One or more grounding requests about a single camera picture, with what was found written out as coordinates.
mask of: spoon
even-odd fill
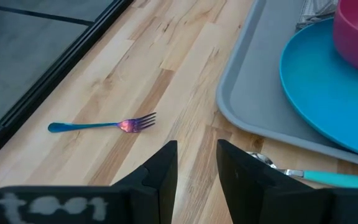
[[[336,187],[349,187],[349,188],[358,188],[358,175],[349,175],[349,174],[337,174],[334,172],[324,172],[324,171],[313,171],[313,170],[292,170],[292,169],[279,169],[274,165],[267,156],[256,152],[247,152],[254,158],[264,162],[273,169],[276,169],[282,172],[285,175],[290,177],[301,177],[306,180],[312,180],[314,182],[320,182],[323,184],[333,185]]]

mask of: wood grain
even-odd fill
[[[358,166],[241,131],[215,89],[252,0],[136,0],[0,151],[0,187],[109,185],[171,139],[179,174],[173,223],[231,223],[215,162],[219,138],[279,167],[358,174]],[[140,134],[49,123],[120,121],[157,112]],[[323,187],[316,183],[307,183]]]

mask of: black object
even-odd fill
[[[0,224],[169,224],[177,178],[177,142],[170,141],[112,186],[1,188]]]
[[[24,96],[22,96],[5,116],[1,118],[0,149],[132,2],[133,0],[112,0],[112,3],[98,16],[98,18],[96,18],[95,21],[81,21],[79,19],[0,6],[0,10],[2,11],[27,14],[30,16],[44,17],[88,26],[88,28],[66,49],[66,51],[61,54],[55,63],[49,67],[34,85],[32,85]]]
[[[234,224],[358,224],[358,189],[312,189],[221,139],[216,159]]]

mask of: spoon handle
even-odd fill
[[[337,187],[358,188],[358,175],[304,170],[303,178]]]

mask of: tray rim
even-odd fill
[[[358,154],[356,154],[356,153],[343,151],[341,149],[337,149],[334,147],[325,146],[325,145],[318,144],[315,142],[300,139],[298,137],[289,136],[289,135],[283,134],[283,133],[277,133],[275,131],[271,131],[268,129],[264,129],[264,128],[260,128],[258,126],[248,124],[245,121],[239,119],[237,117],[237,115],[233,112],[233,110],[230,110],[231,109],[230,104],[227,101],[225,101],[225,99],[224,99],[225,87],[226,87],[226,85],[228,85],[227,77],[231,75],[231,70],[233,68],[233,65],[234,65],[236,59],[239,57],[239,53],[240,53],[240,49],[241,49],[240,46],[243,44],[244,37],[246,37],[248,33],[254,32],[254,30],[255,30],[255,29],[252,30],[252,20],[253,19],[259,20],[260,15],[262,14],[262,11],[263,11],[263,10],[260,10],[261,12],[258,15],[258,12],[257,12],[258,8],[263,8],[267,1],[268,0],[254,0],[254,2],[252,3],[252,6],[249,9],[249,13],[245,19],[244,25],[242,26],[242,30],[241,30],[239,37],[237,38],[236,43],[232,49],[232,53],[229,57],[229,60],[227,61],[227,64],[223,71],[223,74],[222,74],[220,81],[218,83],[218,87],[216,88],[216,104],[217,104],[219,110],[221,111],[223,116],[230,123],[232,123],[233,125],[235,125],[236,127],[240,128],[244,131],[248,131],[250,133],[265,136],[265,137],[268,137],[268,138],[271,138],[271,139],[274,139],[277,141],[289,143],[289,144],[298,146],[303,149],[322,153],[322,154],[325,154],[325,155],[328,155],[331,157],[335,157],[337,159],[342,159],[345,161],[349,161],[349,162],[358,164]]]

